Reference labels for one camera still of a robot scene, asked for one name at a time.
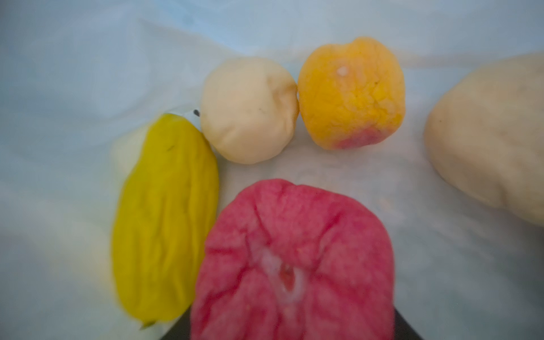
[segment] round orange clay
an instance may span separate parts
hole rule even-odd
[[[299,74],[299,105],[314,142],[327,150],[376,144],[404,119],[404,75],[394,54],[372,38],[324,45]]]

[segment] pink play dough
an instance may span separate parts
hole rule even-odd
[[[392,339],[393,261],[383,224],[354,199],[257,182],[208,235],[191,339]]]

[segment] crumpled plastic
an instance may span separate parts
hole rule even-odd
[[[198,108],[209,71],[269,57],[295,78],[328,42],[372,36],[398,56],[406,119],[383,143],[327,152],[299,119],[283,153],[220,160],[220,208],[284,178],[356,198],[391,235],[395,305],[425,339],[542,339],[544,228],[485,207],[426,159],[426,116],[487,61],[544,50],[541,0],[7,0],[0,10],[0,337],[157,339],[113,289],[123,177],[113,142]]]

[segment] play dough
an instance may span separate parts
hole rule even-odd
[[[206,240],[191,339],[392,339],[393,261],[387,231],[357,201],[257,182]]]
[[[113,143],[110,157],[116,174],[127,178],[138,162],[147,131],[153,123],[142,125]]]
[[[232,162],[254,164],[279,154],[293,137],[298,113],[296,82],[272,60],[231,59],[206,78],[202,132]]]
[[[119,300],[144,325],[173,320],[192,303],[218,193],[217,162],[202,133],[162,115],[125,181],[112,236]]]
[[[448,183],[544,226],[544,53],[472,72],[440,99],[424,138]]]
[[[372,38],[317,48],[300,70],[298,87],[304,124],[327,150],[379,143],[404,119],[403,71]]]

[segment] white play dough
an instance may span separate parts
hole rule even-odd
[[[232,162],[270,159],[293,137],[299,113],[296,91],[291,74],[272,60],[228,60],[206,78],[202,132]]]
[[[432,110],[424,140],[448,183],[544,226],[544,53],[472,72]]]
[[[139,127],[117,139],[112,146],[110,158],[117,175],[125,179],[140,158],[141,148],[144,146],[147,131],[154,122]]]

